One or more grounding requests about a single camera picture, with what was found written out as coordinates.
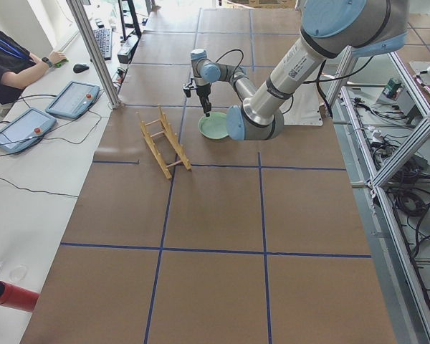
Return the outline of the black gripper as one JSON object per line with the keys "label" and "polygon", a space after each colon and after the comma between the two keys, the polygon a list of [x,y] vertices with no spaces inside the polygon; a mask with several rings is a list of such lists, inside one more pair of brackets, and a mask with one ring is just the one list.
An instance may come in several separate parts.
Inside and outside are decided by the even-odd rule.
{"label": "black gripper", "polygon": [[209,95],[211,94],[211,83],[209,82],[205,85],[197,85],[196,94],[200,99],[205,116],[209,117],[211,113],[211,103],[209,100]]}

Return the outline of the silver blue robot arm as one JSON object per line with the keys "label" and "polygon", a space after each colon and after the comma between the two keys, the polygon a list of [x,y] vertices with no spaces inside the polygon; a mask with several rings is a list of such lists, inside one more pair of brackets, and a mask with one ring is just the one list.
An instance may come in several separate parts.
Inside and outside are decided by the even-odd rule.
{"label": "silver blue robot arm", "polygon": [[226,115],[233,140],[269,140],[284,126],[280,106],[327,59],[350,47],[356,57],[394,52],[406,42],[408,1],[307,1],[300,38],[261,87],[241,67],[212,62],[205,49],[191,52],[195,90],[205,113],[211,110],[211,84],[228,82],[241,100]]}

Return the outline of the person's hand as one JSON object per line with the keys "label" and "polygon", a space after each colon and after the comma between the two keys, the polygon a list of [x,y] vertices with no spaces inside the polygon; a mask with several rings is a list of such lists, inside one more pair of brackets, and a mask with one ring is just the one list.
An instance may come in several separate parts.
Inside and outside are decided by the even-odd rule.
{"label": "person's hand", "polygon": [[65,54],[58,51],[52,51],[48,56],[49,61],[52,64],[57,64],[66,60]]}

